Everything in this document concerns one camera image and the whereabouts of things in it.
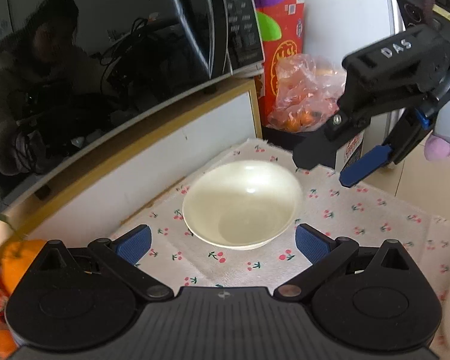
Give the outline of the right hand purple glove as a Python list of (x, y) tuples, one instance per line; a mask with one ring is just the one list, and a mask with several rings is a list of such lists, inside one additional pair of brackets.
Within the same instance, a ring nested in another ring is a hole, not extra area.
[(438, 112), (433, 132), (425, 143), (424, 156), (428, 161), (450, 159), (450, 101)]

